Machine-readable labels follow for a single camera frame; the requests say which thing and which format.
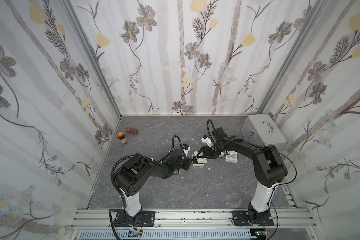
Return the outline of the white bow gift box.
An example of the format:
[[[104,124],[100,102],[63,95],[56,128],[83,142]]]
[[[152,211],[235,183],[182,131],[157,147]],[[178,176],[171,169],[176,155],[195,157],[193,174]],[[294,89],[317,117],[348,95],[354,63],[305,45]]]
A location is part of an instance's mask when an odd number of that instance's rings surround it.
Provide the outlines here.
[[[204,164],[207,164],[207,163],[208,163],[208,160],[207,160],[206,158],[197,157],[197,159],[198,159],[198,162],[199,162],[199,163],[204,163]]]

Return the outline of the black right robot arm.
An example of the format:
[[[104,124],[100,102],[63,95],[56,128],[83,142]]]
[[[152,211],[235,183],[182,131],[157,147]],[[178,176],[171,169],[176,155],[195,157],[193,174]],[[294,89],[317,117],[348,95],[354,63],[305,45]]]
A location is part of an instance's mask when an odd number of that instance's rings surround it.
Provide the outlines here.
[[[212,143],[201,147],[197,158],[217,159],[223,153],[236,152],[252,160],[258,185],[248,205],[247,219],[255,222],[269,218],[274,191],[288,175],[283,155],[274,145],[259,146],[228,136],[223,128],[216,128],[211,119],[207,120],[207,132],[206,137],[210,137]]]

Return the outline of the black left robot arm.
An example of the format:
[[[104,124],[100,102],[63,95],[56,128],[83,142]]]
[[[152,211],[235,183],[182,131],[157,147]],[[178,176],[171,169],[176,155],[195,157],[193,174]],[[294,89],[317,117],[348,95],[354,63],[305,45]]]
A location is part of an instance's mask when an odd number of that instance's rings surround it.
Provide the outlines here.
[[[180,170],[189,170],[192,158],[187,156],[191,147],[182,143],[176,135],[172,137],[170,151],[160,160],[154,160],[140,153],[118,160],[112,167],[110,178],[123,202],[127,217],[142,215],[139,192],[150,177],[166,180],[179,174]]]

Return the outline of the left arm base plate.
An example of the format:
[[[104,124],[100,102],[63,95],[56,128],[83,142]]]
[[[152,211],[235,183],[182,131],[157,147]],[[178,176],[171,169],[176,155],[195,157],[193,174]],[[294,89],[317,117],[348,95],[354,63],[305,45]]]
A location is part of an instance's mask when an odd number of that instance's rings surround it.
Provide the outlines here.
[[[155,223],[155,211],[139,211],[134,217],[126,211],[117,211],[113,218],[114,227],[153,227]]]

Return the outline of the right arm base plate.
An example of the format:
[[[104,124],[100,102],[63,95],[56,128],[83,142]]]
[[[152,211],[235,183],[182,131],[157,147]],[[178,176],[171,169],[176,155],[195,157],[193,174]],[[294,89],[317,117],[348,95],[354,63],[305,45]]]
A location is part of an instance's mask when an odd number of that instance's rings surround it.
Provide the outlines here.
[[[232,222],[236,227],[273,227],[274,221],[270,210],[258,213],[255,210],[232,211]]]

